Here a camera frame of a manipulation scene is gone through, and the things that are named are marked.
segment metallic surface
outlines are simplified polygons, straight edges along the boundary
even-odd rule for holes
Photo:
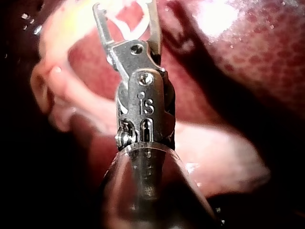
[[[101,185],[98,224],[109,229],[217,228],[221,223],[174,152],[175,93],[167,71],[159,66],[156,3],[148,4],[152,13],[147,42],[114,42],[106,11],[98,3],[93,7],[107,61],[122,78],[116,93],[120,152]],[[185,190],[183,198],[189,202],[180,204],[180,197],[171,195],[172,183]],[[199,217],[186,211],[193,208]]]
[[[167,71],[153,60],[154,55],[161,54],[160,27],[156,3],[148,5],[151,37],[147,42],[114,42],[107,27],[106,11],[98,3],[93,6],[107,61],[122,77],[116,95],[119,150],[140,141],[159,142],[174,149],[174,88]]]
[[[221,225],[177,154],[163,144],[139,142],[125,147],[101,189],[97,223],[102,228],[216,229]]]

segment engraved is logo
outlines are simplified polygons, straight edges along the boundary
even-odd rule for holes
[[[140,115],[143,113],[146,115],[152,115],[154,112],[153,100],[152,99],[145,99],[145,92],[140,92],[137,95],[139,101],[139,110]]]

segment metal screw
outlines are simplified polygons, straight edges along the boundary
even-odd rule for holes
[[[139,55],[139,54],[141,54],[142,52],[143,52],[143,46],[142,45],[140,45],[140,44],[135,44],[135,45],[133,45],[131,48],[131,54],[132,55]]]
[[[139,83],[143,86],[148,86],[153,82],[153,74],[144,73],[139,78]]]

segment moist tissue surface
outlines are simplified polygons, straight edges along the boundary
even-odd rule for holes
[[[120,76],[106,61],[92,14],[95,2],[45,1],[41,11],[49,17],[41,27],[35,25],[41,59],[30,85],[50,122],[62,132],[74,132],[86,145],[97,186],[116,153],[113,99]],[[143,1],[100,2],[116,41],[147,39],[149,15]],[[219,104],[233,107],[230,85],[236,83],[304,139],[305,1],[157,4],[163,31],[161,66],[176,91],[177,154],[207,197],[255,190],[269,180],[270,170],[256,144],[230,122],[234,112],[226,117]],[[24,55],[29,52],[22,45],[12,47],[17,48]],[[246,103],[239,110],[248,109]]]

